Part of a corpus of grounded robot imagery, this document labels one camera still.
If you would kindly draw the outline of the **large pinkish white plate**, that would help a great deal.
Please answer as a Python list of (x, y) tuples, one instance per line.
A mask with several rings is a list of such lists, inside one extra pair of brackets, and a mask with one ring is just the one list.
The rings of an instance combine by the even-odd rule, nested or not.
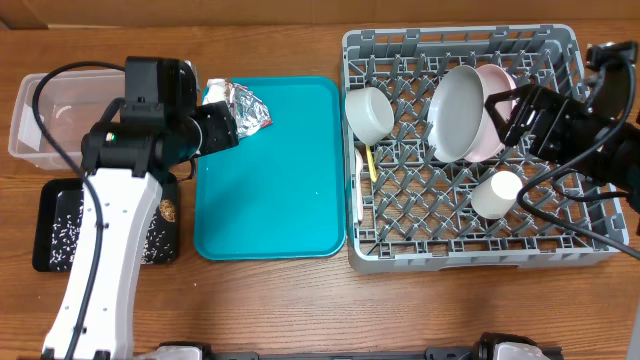
[[(476, 71), (483, 79), (485, 95), (506, 92), (516, 88), (511, 76), (497, 65), (482, 65), (478, 67)], [(476, 136), (478, 142), (465, 157), (466, 161), (474, 163), (482, 162), (497, 155), (504, 149), (504, 145), (498, 137), (496, 127), (486, 109), (483, 109), (482, 120), (486, 123), (486, 126), (482, 131), (478, 132)]]

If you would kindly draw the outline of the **foil wrapper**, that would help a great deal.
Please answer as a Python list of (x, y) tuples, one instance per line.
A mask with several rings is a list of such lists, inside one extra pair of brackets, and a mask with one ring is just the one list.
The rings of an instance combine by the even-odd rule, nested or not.
[(228, 90), (228, 106), (240, 139), (252, 136), (273, 123), (266, 104), (246, 86), (231, 83)]

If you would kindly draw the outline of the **small grey plate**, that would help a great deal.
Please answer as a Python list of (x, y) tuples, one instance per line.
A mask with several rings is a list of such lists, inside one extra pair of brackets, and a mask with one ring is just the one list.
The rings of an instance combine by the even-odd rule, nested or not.
[(428, 144), (437, 160), (458, 161), (479, 146), (488, 124), (487, 96), (484, 79), (471, 66), (457, 66), (442, 77), (427, 112)]

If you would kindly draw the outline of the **white napkin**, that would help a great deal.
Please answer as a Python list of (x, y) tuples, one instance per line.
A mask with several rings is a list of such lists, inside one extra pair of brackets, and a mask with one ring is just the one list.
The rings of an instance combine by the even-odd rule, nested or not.
[(203, 92), (202, 104), (218, 102), (228, 103), (230, 99), (230, 83), (225, 78), (208, 79)]

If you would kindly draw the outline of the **brown food scrap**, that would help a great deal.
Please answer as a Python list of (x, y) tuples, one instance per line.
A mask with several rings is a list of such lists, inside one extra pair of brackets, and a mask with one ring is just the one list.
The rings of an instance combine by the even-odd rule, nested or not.
[(165, 221), (170, 223), (176, 222), (176, 206), (171, 200), (162, 200), (159, 204), (158, 210)]

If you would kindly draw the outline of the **white paper cup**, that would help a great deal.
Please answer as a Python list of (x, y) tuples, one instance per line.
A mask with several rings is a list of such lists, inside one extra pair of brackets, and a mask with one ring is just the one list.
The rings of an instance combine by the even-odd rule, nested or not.
[(522, 187), (522, 181), (515, 173), (499, 171), (474, 188), (471, 206), (483, 218), (500, 219), (513, 207)]

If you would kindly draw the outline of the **grey bowl of rice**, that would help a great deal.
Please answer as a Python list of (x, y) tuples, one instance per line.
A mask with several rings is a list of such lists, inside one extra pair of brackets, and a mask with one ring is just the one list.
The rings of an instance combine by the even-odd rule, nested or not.
[(354, 135), (368, 146), (384, 139), (394, 127), (391, 103), (375, 87), (349, 91), (345, 97), (345, 115)]

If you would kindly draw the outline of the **yellow plastic spoon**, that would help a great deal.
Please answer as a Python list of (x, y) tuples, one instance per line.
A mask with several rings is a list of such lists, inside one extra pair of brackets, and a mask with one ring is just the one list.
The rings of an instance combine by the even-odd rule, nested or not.
[(371, 178), (371, 182), (373, 184), (375, 184), (378, 180), (378, 175), (377, 175), (377, 170), (376, 170), (376, 166), (375, 166), (375, 160), (374, 160), (374, 156), (373, 156), (373, 152), (371, 149), (370, 145), (366, 145), (365, 146), (365, 150), (366, 150), (366, 157), (367, 157), (367, 164), (368, 164), (368, 168), (369, 168), (369, 174), (370, 174), (370, 178)]

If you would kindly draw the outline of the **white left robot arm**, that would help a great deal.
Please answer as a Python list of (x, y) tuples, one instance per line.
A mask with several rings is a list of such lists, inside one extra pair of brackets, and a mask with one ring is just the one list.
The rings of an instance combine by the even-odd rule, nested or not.
[(131, 56), (119, 69), (125, 93), (82, 138), (80, 162), (41, 130), (83, 183), (75, 257), (44, 359), (132, 358), (144, 242), (170, 170), (239, 143), (225, 102), (197, 103), (190, 62)]

